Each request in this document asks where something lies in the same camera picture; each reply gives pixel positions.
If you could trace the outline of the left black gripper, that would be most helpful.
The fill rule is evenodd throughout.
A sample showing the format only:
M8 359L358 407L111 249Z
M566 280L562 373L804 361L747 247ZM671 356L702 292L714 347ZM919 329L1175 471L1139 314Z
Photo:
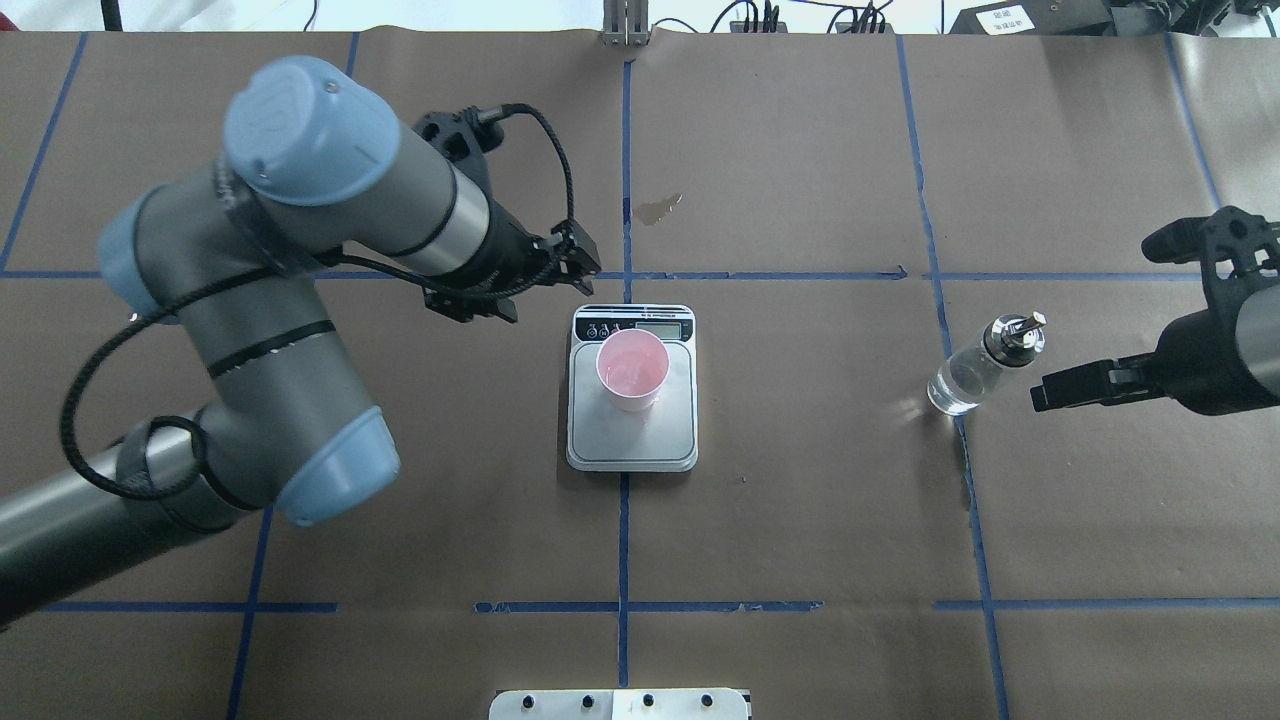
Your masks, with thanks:
M511 296L535 284L591 281L602 269L596 243L584 228L553 228L550 241L529 233L507 210L488 205L480 228L467 228L470 255L454 270L454 291L422 288L428 310L458 323L477 316L518 322Z

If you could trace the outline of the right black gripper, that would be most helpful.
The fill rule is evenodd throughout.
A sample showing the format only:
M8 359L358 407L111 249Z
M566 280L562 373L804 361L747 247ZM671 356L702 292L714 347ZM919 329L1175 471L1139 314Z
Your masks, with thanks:
M1112 407L1169 396L1206 416L1251 409L1249 386L1208 310L1180 316L1162 331L1152 360L1156 383L1146 374L1149 360L1102 359L1043 375L1030 388L1032 407L1036 413L1089 405Z

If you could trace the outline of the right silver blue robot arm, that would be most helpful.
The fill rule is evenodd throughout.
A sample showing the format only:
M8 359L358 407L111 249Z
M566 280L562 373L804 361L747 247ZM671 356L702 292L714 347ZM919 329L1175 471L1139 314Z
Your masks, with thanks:
M1029 391L1038 413L1170 398L1203 416L1277 406L1277 288L1219 310L1179 316L1155 350L1043 375Z

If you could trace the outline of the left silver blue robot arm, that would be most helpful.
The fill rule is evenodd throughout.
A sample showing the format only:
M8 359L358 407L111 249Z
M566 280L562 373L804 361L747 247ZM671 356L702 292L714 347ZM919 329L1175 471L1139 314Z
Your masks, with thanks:
M351 264L410 282L456 322L516 322L536 286L593 292L600 255L566 197L534 234L495 199L486 154L525 102L390 105L316 56L268 63L230 101L221 151L118 214L99 265L136 319L77 372L58 418L67 469L3 502L3 625L274 506L298 527L387 488L401 459L315 286ZM87 456L76 415L104 361L184 328L216 396Z

